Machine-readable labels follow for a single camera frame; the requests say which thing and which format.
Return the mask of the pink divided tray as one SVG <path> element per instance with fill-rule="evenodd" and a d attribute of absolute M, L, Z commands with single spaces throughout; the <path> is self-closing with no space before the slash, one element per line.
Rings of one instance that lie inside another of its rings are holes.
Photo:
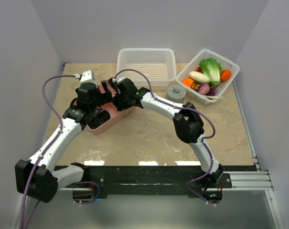
<path fill-rule="evenodd" d="M 106 79 L 106 81 L 109 84 L 109 88 L 112 91 L 113 95 L 115 96 L 115 90 L 111 87 L 111 81 L 112 81 L 112 77 Z M 104 89 L 101 85 L 101 82 L 98 84 L 98 87 L 100 89 L 100 91 L 102 93 L 104 93 Z M 102 132 L 104 132 L 105 130 L 107 130 L 109 127 L 113 126 L 115 123 L 117 123 L 118 121 L 120 121 L 122 118 L 124 118 L 126 115 L 128 115 L 129 113 L 131 113 L 135 107 L 130 107 L 126 110 L 123 111 L 117 111 L 117 108 L 114 106 L 113 103 L 103 103 L 103 105 L 97 107 L 96 111 L 100 110 L 100 109 L 104 109 L 106 111 L 108 111 L 110 113 L 111 118 L 105 122 L 104 124 L 102 124 L 100 127 L 96 128 L 96 129 L 91 129 L 88 125 L 87 127 L 95 134 L 95 135 L 99 135 Z"/>

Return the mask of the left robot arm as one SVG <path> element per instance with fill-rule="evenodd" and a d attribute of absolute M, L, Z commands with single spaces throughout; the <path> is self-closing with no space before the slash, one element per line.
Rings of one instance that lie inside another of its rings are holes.
<path fill-rule="evenodd" d="M 85 127 L 96 129 L 110 115 L 102 106 L 113 101 L 106 80 L 99 85 L 82 83 L 76 89 L 77 97 L 64 112 L 60 125 L 41 149 L 27 161 L 19 160 L 15 165 L 17 191 L 44 203 L 50 202 L 56 192 L 72 183 L 80 187 L 90 184 L 91 176 L 83 166 L 68 166 L 56 171 L 55 167 L 71 141 Z"/>

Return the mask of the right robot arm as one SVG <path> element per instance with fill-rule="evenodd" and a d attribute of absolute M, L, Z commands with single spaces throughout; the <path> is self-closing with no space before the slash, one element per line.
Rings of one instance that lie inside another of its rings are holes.
<path fill-rule="evenodd" d="M 205 184 L 216 187 L 221 182 L 224 167 L 211 152 L 204 133 L 204 123 L 192 103 L 171 102 L 147 88 L 138 89 L 130 79 L 124 77 L 113 78 L 109 83 L 115 90 L 114 105 L 117 110 L 140 107 L 172 120 L 177 137 L 189 144 L 198 158 L 201 170 L 205 174 Z"/>

